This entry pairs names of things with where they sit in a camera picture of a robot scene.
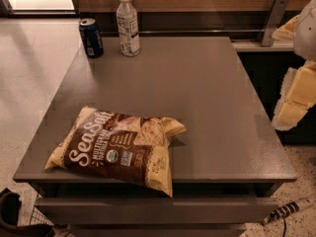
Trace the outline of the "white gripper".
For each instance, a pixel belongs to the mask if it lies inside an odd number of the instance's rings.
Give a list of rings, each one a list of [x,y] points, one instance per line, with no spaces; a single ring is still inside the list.
[[[293,40],[294,52],[306,60],[316,59],[316,0],[310,2],[273,33],[274,40]],[[306,61],[284,75],[272,126],[288,131],[298,125],[316,104],[316,62]]]

